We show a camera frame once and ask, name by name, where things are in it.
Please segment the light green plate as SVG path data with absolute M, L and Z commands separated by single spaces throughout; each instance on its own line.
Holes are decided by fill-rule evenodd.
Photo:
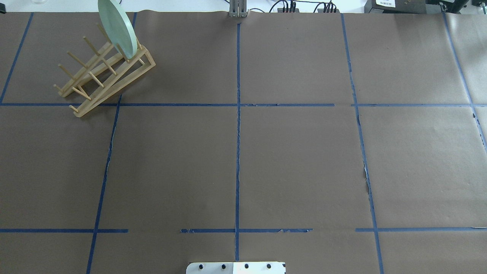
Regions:
M 132 21 L 116 0 L 98 0 L 99 16 L 111 43 L 127 59 L 132 59 L 138 44 Z

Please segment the wooden dish rack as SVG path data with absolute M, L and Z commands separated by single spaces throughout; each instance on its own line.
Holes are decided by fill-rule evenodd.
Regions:
M 138 40 L 135 41 L 135 56 L 128 58 L 127 54 L 121 52 L 120 45 L 111 42 L 105 29 L 99 23 L 96 26 L 103 33 L 107 42 L 100 49 L 96 49 L 92 42 L 84 36 L 83 40 L 93 50 L 94 56 L 87 62 L 83 62 L 68 51 L 67 54 L 78 62 L 81 68 L 76 73 L 71 73 L 62 64 L 59 64 L 58 67 L 66 73 L 69 80 L 63 87 L 54 84 L 54 88 L 58 90 L 61 97 L 76 93 L 85 99 L 78 107 L 69 105 L 73 114 L 79 118 L 156 66 L 149 50 Z

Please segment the aluminium frame post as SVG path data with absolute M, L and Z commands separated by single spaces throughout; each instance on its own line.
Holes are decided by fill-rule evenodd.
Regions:
M 247 0 L 227 0 L 231 18 L 245 18 L 248 15 Z

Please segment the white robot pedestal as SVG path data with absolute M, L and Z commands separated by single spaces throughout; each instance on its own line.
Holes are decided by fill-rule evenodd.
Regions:
M 195 262 L 186 274 L 285 274 L 286 265 L 278 261 Z

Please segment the black computer box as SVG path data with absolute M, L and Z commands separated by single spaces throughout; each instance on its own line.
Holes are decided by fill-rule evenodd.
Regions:
M 367 0 L 364 13 L 426 14 L 425 0 Z

